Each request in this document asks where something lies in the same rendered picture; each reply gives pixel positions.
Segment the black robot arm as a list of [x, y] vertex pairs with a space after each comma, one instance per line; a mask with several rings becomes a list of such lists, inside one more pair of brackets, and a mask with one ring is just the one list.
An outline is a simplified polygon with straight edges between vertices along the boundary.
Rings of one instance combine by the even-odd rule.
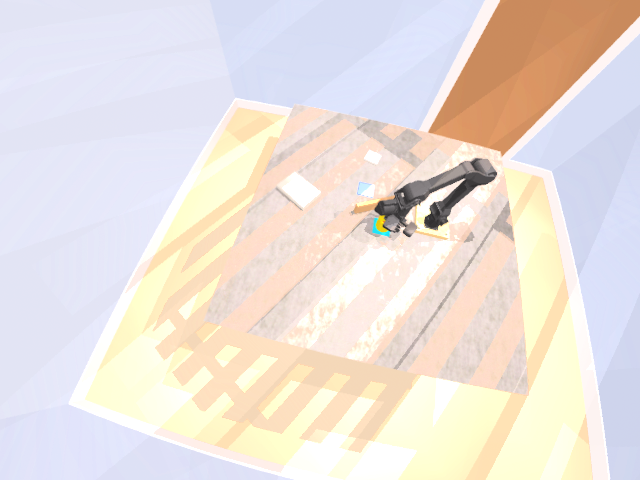
[[[463, 181], [443, 201], [436, 201], [430, 205], [431, 214], [425, 216], [424, 227], [438, 230], [448, 222], [452, 208], [466, 197], [477, 186], [487, 185], [497, 177], [497, 171], [489, 159], [474, 157], [471, 161], [463, 161], [458, 166], [446, 170], [429, 180], [416, 180], [407, 183], [394, 193], [395, 198], [379, 200], [378, 212], [381, 216], [387, 215], [383, 227], [389, 232], [399, 232], [402, 228], [401, 219], [394, 214], [407, 215], [413, 207], [427, 200], [428, 196], [451, 184]], [[465, 180], [464, 180], [465, 179]], [[404, 194], [402, 197], [401, 193]]]

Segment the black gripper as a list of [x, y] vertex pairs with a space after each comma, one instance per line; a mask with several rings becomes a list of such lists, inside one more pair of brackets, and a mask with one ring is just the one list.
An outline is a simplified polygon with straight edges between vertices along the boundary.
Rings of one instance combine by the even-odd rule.
[[[375, 211], [379, 214], [379, 212], [378, 212], [378, 205], [375, 207]], [[409, 224], [408, 224], [408, 223], [406, 223], [407, 219], [406, 219], [405, 217], [406, 217], [408, 214], [407, 214], [407, 215], [402, 215], [402, 214], [396, 213], [396, 214], [394, 214], [394, 215], [395, 215], [397, 218], [400, 218], [400, 219], [401, 219], [401, 222], [400, 222], [401, 224], [400, 224], [400, 225], [401, 225], [403, 228], [405, 227], [405, 229], [402, 231], [402, 232], [403, 232], [403, 234], [405, 234], [407, 237], [411, 237], [411, 236], [415, 233], [415, 230], [418, 228], [418, 226], [417, 226], [413, 221], [411, 221]]]

